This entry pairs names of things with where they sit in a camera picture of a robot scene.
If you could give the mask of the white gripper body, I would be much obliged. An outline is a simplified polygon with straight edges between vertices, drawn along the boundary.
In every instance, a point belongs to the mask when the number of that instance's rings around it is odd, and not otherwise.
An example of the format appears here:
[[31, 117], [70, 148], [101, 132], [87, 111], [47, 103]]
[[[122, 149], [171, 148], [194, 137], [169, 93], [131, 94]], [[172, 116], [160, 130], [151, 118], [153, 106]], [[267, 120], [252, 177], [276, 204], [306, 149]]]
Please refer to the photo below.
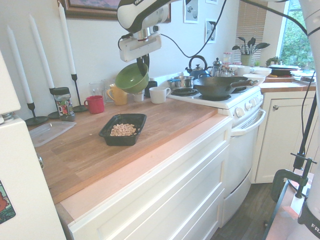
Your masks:
[[119, 43], [120, 59], [124, 62], [130, 62], [144, 55], [159, 50], [162, 46], [161, 35], [152, 34], [147, 40], [138, 41], [136, 38], [126, 38]]

